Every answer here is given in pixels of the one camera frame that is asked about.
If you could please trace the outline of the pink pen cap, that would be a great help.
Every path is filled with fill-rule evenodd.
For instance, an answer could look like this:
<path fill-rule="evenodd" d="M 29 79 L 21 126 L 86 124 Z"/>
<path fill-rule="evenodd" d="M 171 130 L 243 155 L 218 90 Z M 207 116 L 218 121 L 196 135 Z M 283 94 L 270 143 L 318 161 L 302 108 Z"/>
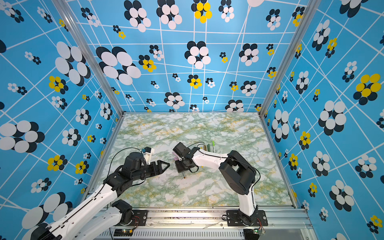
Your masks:
<path fill-rule="evenodd" d="M 179 160 L 179 156 L 175 152 L 172 152 L 172 154 L 174 155 L 174 161 L 178 161 Z"/>

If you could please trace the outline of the white pen green tip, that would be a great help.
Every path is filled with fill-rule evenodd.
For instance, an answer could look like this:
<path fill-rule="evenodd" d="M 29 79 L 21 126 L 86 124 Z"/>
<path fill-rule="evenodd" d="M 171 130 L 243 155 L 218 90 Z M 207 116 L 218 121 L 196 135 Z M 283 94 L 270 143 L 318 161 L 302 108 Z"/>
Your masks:
<path fill-rule="evenodd" d="M 212 141 L 212 146 L 213 146 L 213 152 L 216 153 L 216 144 L 215 144 L 215 141 Z"/>

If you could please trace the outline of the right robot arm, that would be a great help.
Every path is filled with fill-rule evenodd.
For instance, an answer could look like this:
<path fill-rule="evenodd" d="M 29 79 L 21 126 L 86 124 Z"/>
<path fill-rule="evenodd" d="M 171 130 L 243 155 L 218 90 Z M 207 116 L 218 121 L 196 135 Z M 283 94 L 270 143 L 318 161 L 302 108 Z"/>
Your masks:
<path fill-rule="evenodd" d="M 261 173 L 239 152 L 212 153 L 199 147 L 186 147 L 181 142 L 173 151 L 179 157 L 175 161 L 179 173 L 191 171 L 195 167 L 219 170 L 230 188 L 238 194 L 239 215 L 243 224 L 251 226 L 257 222 L 258 205 L 255 203 L 254 186 L 260 181 Z"/>

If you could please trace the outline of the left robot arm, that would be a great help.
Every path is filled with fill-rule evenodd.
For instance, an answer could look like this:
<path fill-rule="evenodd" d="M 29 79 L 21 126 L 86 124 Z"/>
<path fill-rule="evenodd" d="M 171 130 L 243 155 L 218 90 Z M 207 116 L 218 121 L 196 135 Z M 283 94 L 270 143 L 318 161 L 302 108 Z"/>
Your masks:
<path fill-rule="evenodd" d="M 137 228 L 140 217 L 119 196 L 134 186 L 134 181 L 156 177 L 169 168 L 158 160 L 149 163 L 141 152 L 130 153 L 125 163 L 107 176 L 103 184 L 64 217 L 32 231 L 30 240 L 93 240 L 116 225 Z"/>

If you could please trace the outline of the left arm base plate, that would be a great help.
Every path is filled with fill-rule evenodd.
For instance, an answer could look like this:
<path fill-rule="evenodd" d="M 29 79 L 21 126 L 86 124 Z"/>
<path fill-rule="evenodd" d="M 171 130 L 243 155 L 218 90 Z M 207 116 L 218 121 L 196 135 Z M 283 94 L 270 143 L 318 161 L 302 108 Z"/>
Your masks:
<path fill-rule="evenodd" d="M 131 210 L 122 213 L 121 220 L 118 222 L 118 226 L 145 226 L 148 218 L 149 211 L 147 210 Z"/>

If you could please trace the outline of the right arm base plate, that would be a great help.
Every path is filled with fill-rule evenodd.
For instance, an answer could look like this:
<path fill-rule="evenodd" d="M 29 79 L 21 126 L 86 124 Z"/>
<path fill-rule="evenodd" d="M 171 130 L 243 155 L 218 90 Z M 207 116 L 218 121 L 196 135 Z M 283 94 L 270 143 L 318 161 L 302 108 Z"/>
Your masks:
<path fill-rule="evenodd" d="M 223 218 L 229 227 L 265 227 L 268 220 L 265 211 L 255 210 L 251 216 L 247 216 L 240 210 L 227 210 Z"/>

